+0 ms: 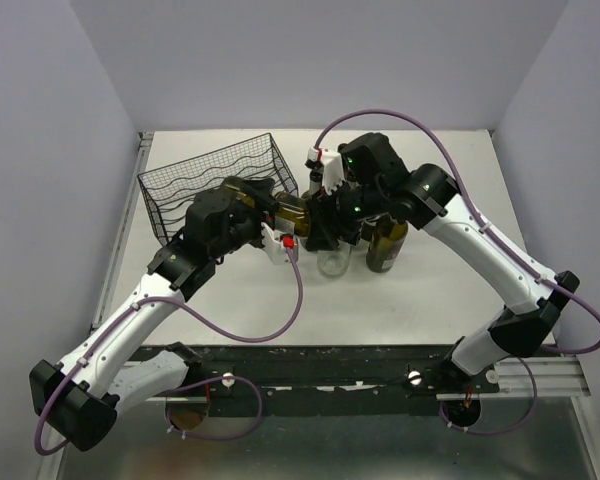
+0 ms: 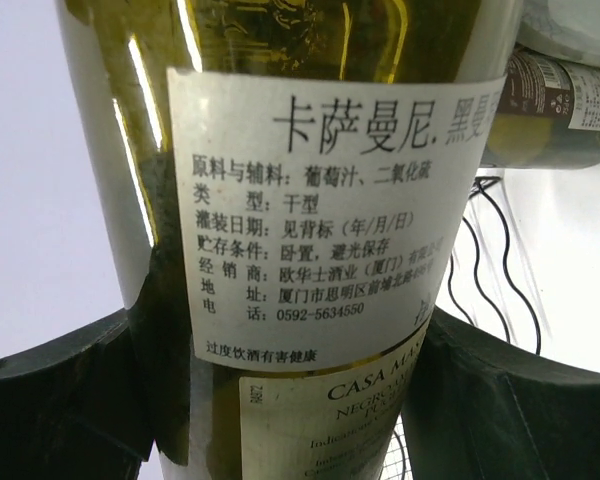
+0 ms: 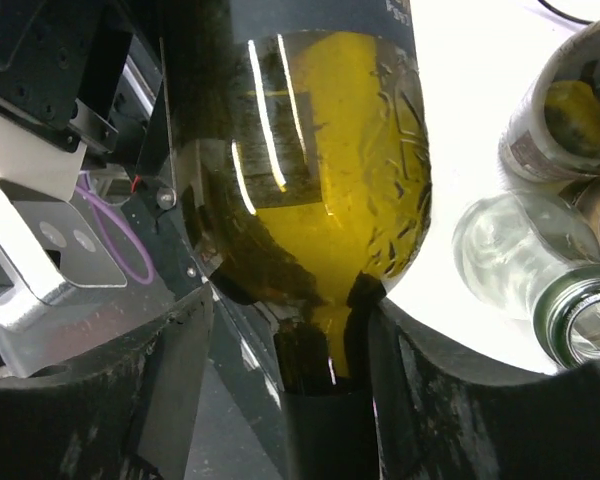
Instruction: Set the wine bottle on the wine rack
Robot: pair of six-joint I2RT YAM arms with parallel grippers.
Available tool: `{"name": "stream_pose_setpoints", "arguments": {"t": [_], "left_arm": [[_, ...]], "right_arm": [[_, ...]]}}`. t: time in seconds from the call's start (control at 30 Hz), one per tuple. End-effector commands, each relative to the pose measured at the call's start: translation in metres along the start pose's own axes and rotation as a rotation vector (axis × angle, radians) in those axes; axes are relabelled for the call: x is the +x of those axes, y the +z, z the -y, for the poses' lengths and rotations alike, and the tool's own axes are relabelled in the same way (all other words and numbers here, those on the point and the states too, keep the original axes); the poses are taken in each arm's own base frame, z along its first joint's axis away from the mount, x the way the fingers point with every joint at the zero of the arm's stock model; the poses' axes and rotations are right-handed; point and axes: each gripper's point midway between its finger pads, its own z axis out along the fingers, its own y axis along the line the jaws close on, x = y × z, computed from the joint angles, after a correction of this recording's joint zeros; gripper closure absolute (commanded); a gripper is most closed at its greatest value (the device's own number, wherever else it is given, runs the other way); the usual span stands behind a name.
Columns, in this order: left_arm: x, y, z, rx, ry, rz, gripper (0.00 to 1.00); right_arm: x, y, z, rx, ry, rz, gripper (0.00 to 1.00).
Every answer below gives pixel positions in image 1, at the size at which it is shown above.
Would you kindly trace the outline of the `dark bottle front label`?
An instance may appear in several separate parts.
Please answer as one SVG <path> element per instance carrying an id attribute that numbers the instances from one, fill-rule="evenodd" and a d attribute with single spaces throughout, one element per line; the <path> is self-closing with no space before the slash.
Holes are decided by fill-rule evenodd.
<path id="1" fill-rule="evenodd" d="M 272 229 L 306 239 L 311 229 L 308 203 L 286 191 L 275 191 L 273 178 L 231 176 L 220 187 L 248 207 L 258 210 Z"/>

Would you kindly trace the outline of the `dark bottle label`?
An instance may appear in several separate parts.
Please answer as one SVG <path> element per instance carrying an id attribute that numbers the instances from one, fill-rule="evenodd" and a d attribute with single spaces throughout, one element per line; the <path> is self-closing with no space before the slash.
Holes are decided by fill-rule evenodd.
<path id="1" fill-rule="evenodd" d="M 305 200 L 312 198 L 323 186 L 323 172 L 321 170 L 312 170 L 309 174 L 308 189 L 301 195 Z"/>
<path id="2" fill-rule="evenodd" d="M 286 191 L 275 191 L 273 178 L 231 176 L 220 187 L 248 207 L 258 210 L 272 229 L 306 239 L 311 229 L 308 203 Z"/>

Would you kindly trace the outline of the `clear glass bottle front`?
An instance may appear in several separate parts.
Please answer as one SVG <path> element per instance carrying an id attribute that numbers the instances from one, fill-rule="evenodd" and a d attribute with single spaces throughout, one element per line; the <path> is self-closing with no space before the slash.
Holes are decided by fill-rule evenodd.
<path id="1" fill-rule="evenodd" d="M 343 276 L 350 265 L 351 249 L 348 243 L 341 243 L 335 250 L 319 251 L 316 260 L 319 273 L 326 278 Z"/>

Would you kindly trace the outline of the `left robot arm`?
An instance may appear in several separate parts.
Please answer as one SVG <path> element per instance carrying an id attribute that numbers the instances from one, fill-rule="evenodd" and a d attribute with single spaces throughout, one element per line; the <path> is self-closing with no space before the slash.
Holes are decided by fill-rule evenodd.
<path id="1" fill-rule="evenodd" d="M 246 244 L 272 243 L 271 225 L 279 204 L 271 178 L 228 177 L 219 187 L 198 193 L 183 227 L 161 247 L 132 294 L 96 331 L 58 362 L 36 364 L 29 374 L 34 411 L 42 430 L 52 427 L 65 443 L 87 451 L 102 441 L 126 410 L 174 389 L 194 393 L 200 368 L 187 354 L 168 348 L 132 368 L 125 364 L 146 338 L 214 275 L 226 255 Z"/>

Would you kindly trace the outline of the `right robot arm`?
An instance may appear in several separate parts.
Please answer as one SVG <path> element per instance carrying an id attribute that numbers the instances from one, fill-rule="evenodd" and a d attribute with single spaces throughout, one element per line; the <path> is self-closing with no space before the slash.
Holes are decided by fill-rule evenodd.
<path id="1" fill-rule="evenodd" d="M 451 391 L 465 390 L 508 356 L 533 356 L 579 286 L 569 271 L 526 272 L 519 263 L 530 256 L 508 239 L 491 239 L 494 228 L 469 210 L 456 180 L 435 164 L 408 169 L 381 133 L 364 134 L 339 151 L 312 147 L 306 165 L 322 175 L 308 202 L 310 250 L 356 244 L 365 220 L 390 215 L 454 251 L 503 300 L 492 321 L 461 338 L 441 365 L 441 382 Z"/>

